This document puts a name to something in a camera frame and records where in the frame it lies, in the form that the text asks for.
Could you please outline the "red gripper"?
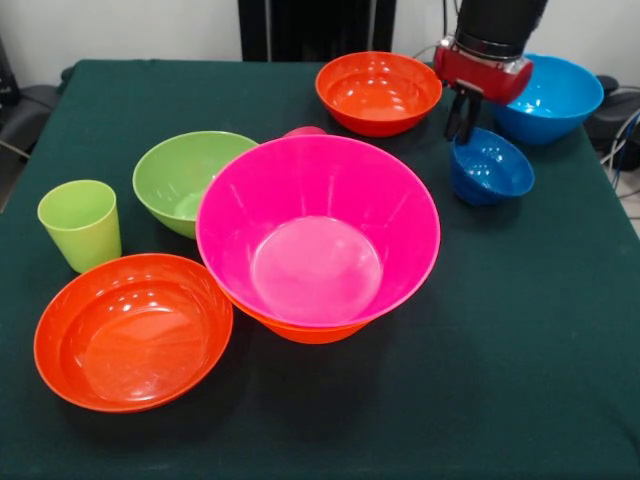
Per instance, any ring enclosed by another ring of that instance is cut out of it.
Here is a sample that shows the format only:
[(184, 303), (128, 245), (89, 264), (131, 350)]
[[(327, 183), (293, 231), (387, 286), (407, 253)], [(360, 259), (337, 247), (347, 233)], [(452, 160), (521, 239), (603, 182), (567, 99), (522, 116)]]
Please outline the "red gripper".
[[(514, 101), (528, 85), (534, 63), (526, 57), (509, 62), (481, 59), (456, 46), (441, 44), (436, 48), (434, 68), (439, 79), (455, 92), (444, 137), (447, 141), (458, 138), (459, 144), (467, 144), (483, 98), (500, 105)], [(463, 119), (466, 101), (467, 113)]]

